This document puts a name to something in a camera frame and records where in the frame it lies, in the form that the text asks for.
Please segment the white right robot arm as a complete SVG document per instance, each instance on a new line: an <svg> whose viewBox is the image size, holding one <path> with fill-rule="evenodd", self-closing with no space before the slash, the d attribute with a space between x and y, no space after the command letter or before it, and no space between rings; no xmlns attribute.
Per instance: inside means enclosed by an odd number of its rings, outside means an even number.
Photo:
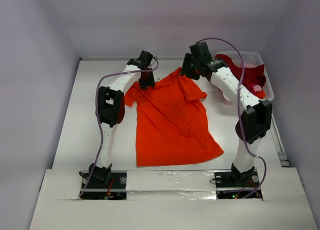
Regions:
<svg viewBox="0 0 320 230"><path fill-rule="evenodd" d="M213 58L204 40L196 42L189 49L183 60L181 75L193 80L206 78L237 107L237 154L230 171L214 174L215 186L231 189L250 187L249 181L260 184L255 159L258 158L257 150L262 138L271 128L272 103L252 94L242 84L243 78L237 78L232 73L230 64L221 58Z"/></svg>

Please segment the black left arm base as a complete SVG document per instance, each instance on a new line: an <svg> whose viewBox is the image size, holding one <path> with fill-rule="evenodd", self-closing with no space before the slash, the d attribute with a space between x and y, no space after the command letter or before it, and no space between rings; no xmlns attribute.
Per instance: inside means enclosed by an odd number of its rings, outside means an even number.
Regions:
<svg viewBox="0 0 320 230"><path fill-rule="evenodd" d="M80 198L82 200L126 200L126 183L127 172L111 172L108 183L92 177Z"/></svg>

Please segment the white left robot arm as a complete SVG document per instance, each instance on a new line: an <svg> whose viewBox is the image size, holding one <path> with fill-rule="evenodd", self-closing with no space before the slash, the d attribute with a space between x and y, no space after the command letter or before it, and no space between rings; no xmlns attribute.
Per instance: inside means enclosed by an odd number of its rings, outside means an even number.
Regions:
<svg viewBox="0 0 320 230"><path fill-rule="evenodd" d="M95 115L100 133L100 143L93 163L89 167L85 186L97 182L110 184L112 176L112 150L118 125L125 116L125 94L134 83L142 90L155 87L151 62L157 58L148 51L141 51L138 58L131 58L122 72L103 76L95 90Z"/></svg>

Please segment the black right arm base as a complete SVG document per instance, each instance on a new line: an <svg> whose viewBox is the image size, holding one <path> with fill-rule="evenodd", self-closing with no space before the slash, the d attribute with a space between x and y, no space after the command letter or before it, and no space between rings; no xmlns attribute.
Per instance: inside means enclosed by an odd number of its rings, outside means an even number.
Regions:
<svg viewBox="0 0 320 230"><path fill-rule="evenodd" d="M217 199L263 199L258 173L254 170L244 179L236 180L231 171L218 171L210 183L215 185Z"/></svg>

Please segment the orange t-shirt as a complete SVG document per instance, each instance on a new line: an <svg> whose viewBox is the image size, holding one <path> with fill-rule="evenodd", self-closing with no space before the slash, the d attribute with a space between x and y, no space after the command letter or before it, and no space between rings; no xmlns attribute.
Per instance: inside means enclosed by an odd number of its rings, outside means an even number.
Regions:
<svg viewBox="0 0 320 230"><path fill-rule="evenodd" d="M138 167L199 164L224 153L209 132L202 103L207 94L180 71L176 69L146 90L135 82L124 96L125 105L137 104Z"/></svg>

